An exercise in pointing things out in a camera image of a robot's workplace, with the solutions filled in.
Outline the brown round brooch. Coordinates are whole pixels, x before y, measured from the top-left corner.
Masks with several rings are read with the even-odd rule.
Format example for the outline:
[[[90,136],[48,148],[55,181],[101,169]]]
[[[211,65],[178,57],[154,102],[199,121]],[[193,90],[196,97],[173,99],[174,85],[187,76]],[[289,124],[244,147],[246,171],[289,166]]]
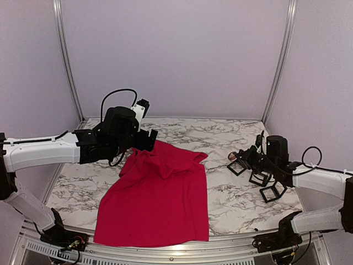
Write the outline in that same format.
[[[237,154],[236,152],[231,152],[231,153],[229,153],[229,154],[228,154],[228,159],[229,159],[230,161],[236,160],[236,159],[237,159],[236,154]]]

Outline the red t-shirt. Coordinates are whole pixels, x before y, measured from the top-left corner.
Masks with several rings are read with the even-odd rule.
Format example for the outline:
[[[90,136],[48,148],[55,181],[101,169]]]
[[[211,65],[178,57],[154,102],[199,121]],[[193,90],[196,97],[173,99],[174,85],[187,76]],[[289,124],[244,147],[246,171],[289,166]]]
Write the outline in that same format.
[[[164,247],[208,241],[207,154],[156,141],[133,150],[100,201],[94,242]]]

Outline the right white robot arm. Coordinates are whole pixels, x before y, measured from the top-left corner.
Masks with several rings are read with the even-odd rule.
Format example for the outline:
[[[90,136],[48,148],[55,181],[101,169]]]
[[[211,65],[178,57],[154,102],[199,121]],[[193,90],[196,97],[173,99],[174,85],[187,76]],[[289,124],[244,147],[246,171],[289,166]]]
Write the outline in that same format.
[[[287,140],[279,135],[263,138],[247,150],[231,152],[229,160],[254,174],[264,173],[286,187],[305,188],[332,195],[341,204],[331,208],[294,213],[282,219],[273,242],[285,247],[295,234],[311,231],[331,232],[344,230],[352,233],[352,173],[307,165],[303,161],[289,160]]]

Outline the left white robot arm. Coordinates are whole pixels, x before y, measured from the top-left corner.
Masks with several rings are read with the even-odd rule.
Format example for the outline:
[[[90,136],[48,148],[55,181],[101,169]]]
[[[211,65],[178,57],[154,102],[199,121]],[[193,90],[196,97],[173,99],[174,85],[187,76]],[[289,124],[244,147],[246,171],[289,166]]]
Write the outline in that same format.
[[[65,131],[58,136],[32,139],[7,138],[1,133],[1,200],[32,220],[41,236],[59,246],[69,242],[60,214],[41,203],[16,179],[20,169],[57,163],[88,164],[106,160],[117,166],[130,148],[152,151],[157,131],[141,128],[149,101],[135,98],[130,107],[100,111],[93,129]]]

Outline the black open display box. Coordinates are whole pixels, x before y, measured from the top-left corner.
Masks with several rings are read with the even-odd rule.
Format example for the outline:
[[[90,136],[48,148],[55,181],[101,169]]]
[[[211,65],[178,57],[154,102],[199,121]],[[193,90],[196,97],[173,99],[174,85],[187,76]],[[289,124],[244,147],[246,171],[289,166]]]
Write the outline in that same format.
[[[272,174],[269,173],[251,173],[249,182],[260,187],[266,187],[272,179]]]
[[[260,189],[260,194],[265,203],[271,203],[280,199],[287,191],[287,187],[275,181],[272,185]]]
[[[236,176],[240,176],[247,170],[238,162],[238,160],[233,160],[227,165],[227,168]]]

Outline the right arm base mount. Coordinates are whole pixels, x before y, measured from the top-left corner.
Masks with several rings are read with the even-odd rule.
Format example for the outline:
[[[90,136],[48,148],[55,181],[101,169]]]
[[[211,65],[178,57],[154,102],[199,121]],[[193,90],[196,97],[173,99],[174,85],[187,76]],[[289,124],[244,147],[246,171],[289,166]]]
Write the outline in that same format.
[[[255,236],[252,245],[258,250],[258,253],[276,251],[301,244],[303,242],[301,235],[296,234],[291,225],[292,219],[299,213],[301,211],[295,211],[281,219],[276,232]]]

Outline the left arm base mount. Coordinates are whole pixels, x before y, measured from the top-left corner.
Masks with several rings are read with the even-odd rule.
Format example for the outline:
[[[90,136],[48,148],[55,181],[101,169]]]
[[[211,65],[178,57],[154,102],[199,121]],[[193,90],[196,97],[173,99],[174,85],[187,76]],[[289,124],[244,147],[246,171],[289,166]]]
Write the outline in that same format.
[[[84,251],[88,241],[88,235],[65,229],[58,211],[54,208],[51,210],[55,218],[54,226],[47,230],[43,230],[41,232],[40,240],[52,245],[60,246],[63,248],[63,251],[69,249]]]

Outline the right aluminium frame post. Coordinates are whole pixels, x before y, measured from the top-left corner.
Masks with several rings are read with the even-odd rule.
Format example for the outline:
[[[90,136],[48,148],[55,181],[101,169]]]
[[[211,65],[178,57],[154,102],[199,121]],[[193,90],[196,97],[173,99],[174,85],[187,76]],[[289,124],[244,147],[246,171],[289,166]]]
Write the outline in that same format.
[[[288,9],[287,9],[285,28],[284,28],[284,36],[283,36],[283,40],[282,40],[282,44],[281,44],[279,59],[278,59],[277,65],[276,65],[275,74],[274,74],[274,77],[272,80],[269,96],[266,101],[265,109],[264,109],[263,116],[261,119],[261,121],[263,122],[264,125],[266,125],[270,119],[271,111],[272,111],[274,103],[275,103],[275,98],[276,98],[276,95],[279,91],[281,77],[282,77],[283,70],[284,70],[285,63],[286,63],[286,59],[288,57],[288,53],[290,50],[290,45],[291,45],[291,40],[292,40],[292,35],[293,35],[293,28],[295,25],[297,3],[298,3],[297,0],[289,0],[289,2],[288,2]]]

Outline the aluminium frame post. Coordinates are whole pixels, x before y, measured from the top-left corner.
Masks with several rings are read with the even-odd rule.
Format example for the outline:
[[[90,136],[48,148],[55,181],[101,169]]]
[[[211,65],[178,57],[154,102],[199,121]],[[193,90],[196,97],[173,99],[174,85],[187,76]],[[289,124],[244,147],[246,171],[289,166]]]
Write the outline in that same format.
[[[61,49],[63,65],[64,65],[64,69],[65,69],[65,73],[68,81],[69,91],[72,96],[73,105],[76,111],[78,121],[79,123],[82,123],[85,121],[85,118],[83,115],[81,104],[79,102],[78,92],[76,89],[71,62],[69,59],[69,52],[68,52],[64,22],[63,22],[62,3],[60,0],[53,0],[52,2],[53,2],[54,16],[56,21],[56,28],[58,33],[58,40],[59,40],[59,45]]]
[[[284,70],[285,63],[286,63],[286,59],[288,57],[288,53],[290,50],[290,45],[291,45],[291,40],[292,40],[292,35],[293,35],[293,28],[295,25],[297,3],[298,3],[297,0],[289,0],[289,2],[288,2],[288,9],[287,9],[285,28],[284,28],[284,36],[283,36],[283,40],[282,40],[282,44],[281,44],[279,59],[278,59],[277,65],[276,65],[275,74],[274,74],[274,77],[272,80],[269,96],[266,101],[265,109],[264,109],[263,116],[261,119],[261,121],[263,122],[264,125],[266,125],[270,119],[271,111],[272,111],[274,103],[275,103],[275,98],[276,98],[276,95],[279,91],[281,77],[282,77],[283,70]]]

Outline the left aluminium frame post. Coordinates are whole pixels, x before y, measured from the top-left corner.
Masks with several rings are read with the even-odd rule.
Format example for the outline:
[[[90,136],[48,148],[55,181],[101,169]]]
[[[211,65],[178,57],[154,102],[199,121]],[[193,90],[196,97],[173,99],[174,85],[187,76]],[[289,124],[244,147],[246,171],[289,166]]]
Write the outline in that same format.
[[[59,45],[61,49],[63,65],[64,65],[64,69],[65,69],[65,73],[68,81],[69,91],[72,96],[73,105],[76,111],[78,121],[79,123],[82,123],[85,121],[85,118],[83,115],[81,104],[79,102],[78,92],[76,89],[71,62],[69,59],[69,52],[68,52],[64,22],[63,22],[62,3],[60,0],[53,0],[52,2],[53,2],[54,16],[56,21],[56,28],[58,33],[58,40],[59,40]]]

